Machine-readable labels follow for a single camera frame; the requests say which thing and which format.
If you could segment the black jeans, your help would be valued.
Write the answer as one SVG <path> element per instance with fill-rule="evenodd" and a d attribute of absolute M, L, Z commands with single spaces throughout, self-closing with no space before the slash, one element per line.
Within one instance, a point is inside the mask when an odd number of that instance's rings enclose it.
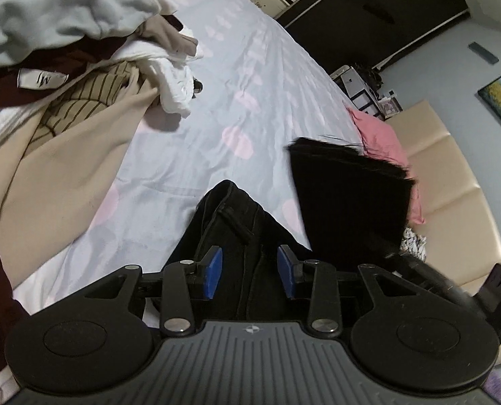
<path fill-rule="evenodd" d="M 213 246 L 222 250 L 215 296 L 193 304 L 196 321 L 302 318 L 303 304 L 287 298 L 278 273 L 282 244 L 301 261 L 324 261 L 339 272 L 356 272 L 361 263 L 383 262 L 398 252 L 415 185 L 404 167 L 307 138 L 288 152 L 309 245 L 299 244 L 234 182 L 218 183 L 197 204 L 169 258 L 200 260 Z"/>

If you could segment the beige padded headboard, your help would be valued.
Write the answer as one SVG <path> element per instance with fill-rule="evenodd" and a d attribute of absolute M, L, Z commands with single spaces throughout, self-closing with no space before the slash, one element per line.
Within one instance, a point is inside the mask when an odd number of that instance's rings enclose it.
<path fill-rule="evenodd" d="M 452 134 L 421 101 L 387 121 L 419 182 L 426 262 L 470 294 L 496 263 L 501 236 L 484 192 Z"/>

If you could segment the black white patterned cloth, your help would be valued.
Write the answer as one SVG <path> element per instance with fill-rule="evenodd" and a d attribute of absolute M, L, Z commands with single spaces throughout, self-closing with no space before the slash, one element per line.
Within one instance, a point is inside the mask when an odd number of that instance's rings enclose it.
<path fill-rule="evenodd" d="M 417 234 L 411 227 L 406 227 L 403 231 L 403 238 L 400 244 L 400 252 L 408 254 L 414 258 L 425 262 L 427 238 Z"/>

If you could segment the beige ribbed garment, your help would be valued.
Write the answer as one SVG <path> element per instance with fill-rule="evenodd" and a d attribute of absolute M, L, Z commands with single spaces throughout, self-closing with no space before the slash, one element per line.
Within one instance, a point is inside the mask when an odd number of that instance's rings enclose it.
<path fill-rule="evenodd" d="M 180 29 L 172 15 L 156 15 Z M 135 131 L 159 90 L 141 88 L 23 157 L 46 110 L 0 146 L 0 258 L 11 289 L 78 238 L 95 217 Z"/>

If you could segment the pink pillow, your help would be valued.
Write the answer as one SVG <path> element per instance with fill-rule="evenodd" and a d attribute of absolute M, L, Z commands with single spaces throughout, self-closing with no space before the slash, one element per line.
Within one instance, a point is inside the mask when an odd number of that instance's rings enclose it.
<path fill-rule="evenodd" d="M 365 112 L 350 106 L 346 108 L 361 136 L 365 154 L 403 167 L 408 172 L 408 178 L 415 181 L 411 191 L 408 221 L 412 225 L 424 224 L 419 182 L 393 128 Z"/>

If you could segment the grey pink-dotted bed sheet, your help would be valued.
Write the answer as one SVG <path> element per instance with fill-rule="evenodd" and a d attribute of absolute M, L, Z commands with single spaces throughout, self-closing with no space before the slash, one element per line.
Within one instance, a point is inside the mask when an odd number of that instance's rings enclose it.
<path fill-rule="evenodd" d="M 204 88 L 187 118 L 146 113 L 90 228 L 15 290 L 30 313 L 126 264 L 159 270 L 225 179 L 304 241 L 287 145 L 300 136 L 360 144 L 344 93 L 252 2 L 175 2 L 203 49 L 191 69 Z"/>

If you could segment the striped brown garment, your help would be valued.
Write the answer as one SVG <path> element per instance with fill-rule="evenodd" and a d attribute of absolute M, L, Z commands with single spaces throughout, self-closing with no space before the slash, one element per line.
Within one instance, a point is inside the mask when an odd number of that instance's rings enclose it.
<path fill-rule="evenodd" d="M 49 103 L 23 157 L 63 132 L 109 108 L 135 88 L 142 77 L 138 67 L 118 62 L 90 72 L 83 80 Z"/>

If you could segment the white knit garment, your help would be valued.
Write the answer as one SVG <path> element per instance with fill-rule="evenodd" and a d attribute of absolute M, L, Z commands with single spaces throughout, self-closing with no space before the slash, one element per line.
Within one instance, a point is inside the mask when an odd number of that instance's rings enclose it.
<path fill-rule="evenodd" d="M 18 70 L 17 82 L 20 88 L 40 91 L 51 89 L 53 92 L 33 103 L 0 108 L 0 146 L 31 117 L 90 72 L 122 61 L 135 64 L 158 88 L 159 100 L 166 112 L 182 117 L 189 115 L 191 99 L 202 89 L 189 64 L 203 56 L 203 50 L 190 29 L 177 29 L 162 19 L 156 24 L 143 25 L 130 37 L 105 39 L 122 39 L 124 43 L 109 59 L 87 65 L 85 72 L 74 80 L 56 71 Z"/>

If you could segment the white bedside table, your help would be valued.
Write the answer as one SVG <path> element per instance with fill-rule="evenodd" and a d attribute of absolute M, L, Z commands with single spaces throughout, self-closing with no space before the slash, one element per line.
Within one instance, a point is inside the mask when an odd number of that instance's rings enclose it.
<path fill-rule="evenodd" d="M 383 118 L 378 96 L 353 67 L 344 65 L 330 77 L 361 112 Z"/>

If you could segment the dark red garment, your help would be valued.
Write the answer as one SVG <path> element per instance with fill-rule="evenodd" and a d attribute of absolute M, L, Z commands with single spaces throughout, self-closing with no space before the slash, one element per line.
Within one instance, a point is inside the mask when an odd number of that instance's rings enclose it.
<path fill-rule="evenodd" d="M 122 39 L 93 40 L 84 37 L 76 43 L 59 49 L 40 49 L 32 52 L 19 64 L 0 68 L 0 108 L 33 103 L 52 93 L 20 88 L 18 70 L 56 71 L 68 75 L 70 80 L 83 74 L 87 65 L 109 59 L 124 43 Z M 23 306 L 12 297 L 9 279 L 3 270 L 0 258 L 0 371 L 6 366 L 4 341 L 10 328 L 28 316 Z"/>

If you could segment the dark wooden wardrobe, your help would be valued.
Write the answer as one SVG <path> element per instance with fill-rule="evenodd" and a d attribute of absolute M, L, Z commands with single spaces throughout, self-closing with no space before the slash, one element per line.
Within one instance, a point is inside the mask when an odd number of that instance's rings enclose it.
<path fill-rule="evenodd" d="M 273 17 L 333 73 L 381 70 L 468 15 L 465 0 L 282 0 Z"/>

